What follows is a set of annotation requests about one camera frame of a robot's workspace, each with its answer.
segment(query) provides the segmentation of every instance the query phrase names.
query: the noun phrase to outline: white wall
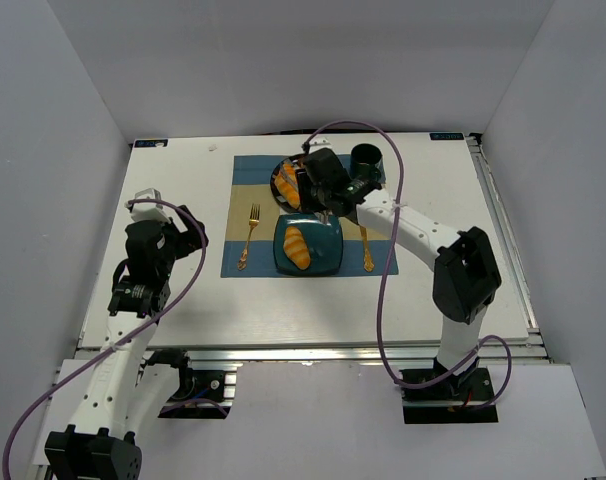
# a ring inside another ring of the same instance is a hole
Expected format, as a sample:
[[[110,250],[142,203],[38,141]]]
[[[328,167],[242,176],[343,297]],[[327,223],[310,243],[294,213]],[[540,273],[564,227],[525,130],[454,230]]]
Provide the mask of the white wall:
[[[606,0],[556,1],[485,144],[544,339],[572,364],[606,464]]]
[[[72,352],[127,153],[46,1],[0,0],[0,478],[11,426]]]
[[[482,131],[552,0],[49,0],[128,140]]]

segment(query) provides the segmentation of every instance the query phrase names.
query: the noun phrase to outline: dark blue plate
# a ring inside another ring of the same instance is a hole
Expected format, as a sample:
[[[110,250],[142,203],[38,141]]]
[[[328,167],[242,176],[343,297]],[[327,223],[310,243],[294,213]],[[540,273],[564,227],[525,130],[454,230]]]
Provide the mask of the dark blue plate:
[[[307,270],[299,270],[283,251],[285,230],[296,227],[303,234],[312,262]],[[343,230],[339,219],[330,216],[329,225],[312,214],[281,215],[274,230],[274,261],[279,272],[297,277],[334,275],[343,260]]]

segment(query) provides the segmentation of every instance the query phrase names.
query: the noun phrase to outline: table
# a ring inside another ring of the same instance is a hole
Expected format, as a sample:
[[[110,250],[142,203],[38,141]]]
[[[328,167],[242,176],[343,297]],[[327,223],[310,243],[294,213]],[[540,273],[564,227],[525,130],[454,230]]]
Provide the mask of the table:
[[[398,165],[377,134],[326,136],[337,153],[358,143],[383,152],[387,182],[395,189]],[[221,278],[221,259],[235,155],[291,155],[303,135],[169,139],[167,146],[134,148],[105,257],[87,310],[81,347],[103,343],[112,273],[125,255],[123,204],[138,191],[158,189],[174,204],[186,204],[206,225],[210,238],[201,278],[160,323],[150,347],[270,347],[372,345],[379,278]],[[497,229],[465,141],[432,141],[427,133],[393,134],[405,161],[403,201],[441,223],[459,229],[476,225],[494,246],[503,286],[485,317],[481,334],[512,340],[527,337],[526,299],[519,295],[511,262]],[[198,253],[177,262],[170,281],[174,294],[186,284]],[[435,342],[441,314],[431,298],[432,273],[412,254],[397,248],[399,275],[388,281],[384,336],[390,343]]]

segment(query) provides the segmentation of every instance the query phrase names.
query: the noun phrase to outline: croissant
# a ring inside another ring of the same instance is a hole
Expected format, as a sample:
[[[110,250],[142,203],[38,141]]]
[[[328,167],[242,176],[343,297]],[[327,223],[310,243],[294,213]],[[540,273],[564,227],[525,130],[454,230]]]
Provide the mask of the croissant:
[[[301,198],[299,197],[299,191],[296,187],[296,173],[294,167],[289,162],[283,162],[281,165],[281,171],[274,178],[274,185],[281,195],[287,200],[292,208],[298,210],[301,205]]]
[[[307,269],[312,263],[310,251],[307,248],[303,234],[296,227],[287,227],[285,230],[283,251],[299,270]]]

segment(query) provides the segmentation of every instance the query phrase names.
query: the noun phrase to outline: metal frame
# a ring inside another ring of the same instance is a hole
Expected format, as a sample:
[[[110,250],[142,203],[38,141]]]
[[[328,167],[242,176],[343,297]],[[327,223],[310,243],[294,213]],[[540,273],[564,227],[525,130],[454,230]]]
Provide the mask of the metal frame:
[[[525,274],[523,273],[523,264],[521,263],[521,256],[519,254],[518,247],[516,246],[516,239],[514,238],[514,232],[507,216],[507,212],[503,207],[503,201],[501,195],[496,187],[494,176],[492,175],[492,169],[490,164],[483,152],[483,146],[479,145],[474,137],[466,137],[468,148],[470,149],[470,156],[474,161],[478,178],[485,196],[485,202],[490,210],[490,215],[494,226],[497,229],[499,241],[501,242],[501,249],[504,255],[509,261],[510,275],[514,280],[514,284],[519,289],[519,297],[521,297],[521,308],[527,318],[528,326],[530,328],[538,328],[534,310],[530,302],[530,289],[527,286],[525,280]]]
[[[470,157],[478,173],[479,182],[486,203],[497,229],[501,249],[508,259],[509,274],[513,277],[521,307],[529,326],[529,337],[525,341],[512,341],[510,349],[516,364],[549,363],[543,339],[530,303],[530,294],[521,267],[518,248],[514,240],[507,213],[496,188],[490,166],[483,154],[482,147],[474,137],[466,137]],[[438,351],[438,342],[431,343],[399,343],[386,342],[386,352],[390,362],[400,368],[429,367]],[[368,345],[332,344],[319,347],[313,346],[284,346],[254,347],[254,348],[216,348],[200,349],[198,346],[183,346],[188,351],[191,367],[200,370],[225,370],[226,377],[225,405],[234,398],[236,371],[245,362],[296,362],[312,364],[327,361],[349,361],[361,365],[380,365],[378,348],[372,342]],[[96,349],[80,348],[76,359],[89,359],[96,355]],[[481,364],[504,364],[506,354],[498,343],[489,343],[479,352]]]

